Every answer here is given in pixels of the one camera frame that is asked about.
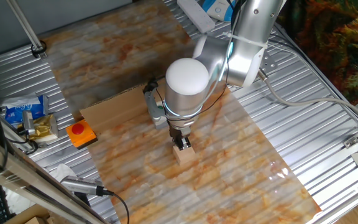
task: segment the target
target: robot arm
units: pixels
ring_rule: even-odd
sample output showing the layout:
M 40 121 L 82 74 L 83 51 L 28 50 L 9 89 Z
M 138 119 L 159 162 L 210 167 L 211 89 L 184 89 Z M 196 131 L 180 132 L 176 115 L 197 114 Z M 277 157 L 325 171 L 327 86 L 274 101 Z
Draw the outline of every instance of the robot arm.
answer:
M 239 1 L 232 16 L 235 19 L 229 42 L 204 36 L 193 58 L 182 58 L 170 65 L 165 76 L 164 112 L 179 150 L 191 147 L 190 126 L 197 120 L 215 81 L 227 79 L 229 84 L 247 87 L 255 80 L 270 31 L 285 1 L 247 0 L 242 5 Z M 153 119 L 158 116 L 150 107 L 149 113 Z

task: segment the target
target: metal rod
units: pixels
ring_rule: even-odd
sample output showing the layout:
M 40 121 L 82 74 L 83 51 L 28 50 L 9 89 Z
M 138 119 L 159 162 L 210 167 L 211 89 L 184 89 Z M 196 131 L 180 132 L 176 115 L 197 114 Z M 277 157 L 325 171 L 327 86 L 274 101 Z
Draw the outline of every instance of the metal rod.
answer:
M 25 33 L 29 37 L 31 43 L 35 47 L 34 50 L 41 50 L 43 49 L 42 44 L 40 40 L 38 39 L 37 35 L 35 34 L 34 30 L 31 28 L 28 20 L 26 19 L 25 15 L 22 12 L 22 9 L 17 4 L 16 0 L 6 0 L 8 5 L 11 7 L 13 13 L 17 17 L 17 20 L 19 20 L 20 24 L 22 25 Z
M 8 153 L 6 168 L 0 173 L 0 185 L 28 197 L 74 223 L 106 223 L 101 216 L 48 175 L 34 161 L 18 149 L 13 148 L 13 150 L 15 155 Z M 0 146 L 0 164 L 3 157 L 3 149 Z M 41 192 L 44 196 L 40 197 L 35 192 Z

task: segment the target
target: emergency stop button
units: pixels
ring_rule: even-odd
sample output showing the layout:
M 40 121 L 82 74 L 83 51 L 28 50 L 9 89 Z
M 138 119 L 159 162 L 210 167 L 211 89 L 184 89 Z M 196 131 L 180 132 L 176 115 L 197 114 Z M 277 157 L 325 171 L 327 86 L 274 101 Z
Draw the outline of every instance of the emergency stop button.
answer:
M 74 124 L 71 131 L 73 134 L 82 134 L 84 132 L 84 126 L 82 124 Z

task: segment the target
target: power strip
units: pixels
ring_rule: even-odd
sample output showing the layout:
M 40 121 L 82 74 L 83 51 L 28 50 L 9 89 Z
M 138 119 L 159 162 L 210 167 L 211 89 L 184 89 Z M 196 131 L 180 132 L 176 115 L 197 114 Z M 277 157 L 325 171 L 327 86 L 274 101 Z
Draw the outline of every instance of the power strip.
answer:
M 215 28 L 214 21 L 195 0 L 178 0 L 178 5 L 202 34 Z

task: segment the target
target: blue package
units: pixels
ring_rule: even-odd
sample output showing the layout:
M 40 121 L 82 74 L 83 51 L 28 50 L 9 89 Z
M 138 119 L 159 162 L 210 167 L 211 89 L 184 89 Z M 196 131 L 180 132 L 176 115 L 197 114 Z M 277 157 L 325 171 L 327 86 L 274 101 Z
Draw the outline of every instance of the blue package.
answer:
M 32 118 L 37 119 L 47 115 L 47 111 L 44 108 L 44 103 L 46 98 L 44 96 L 38 96 L 39 103 L 38 104 L 27 104 L 27 105 L 20 105 L 14 106 L 12 108 L 6 109 L 5 120 L 9 124 L 19 124 L 23 122 L 23 115 L 22 112 L 25 110 L 31 111 Z

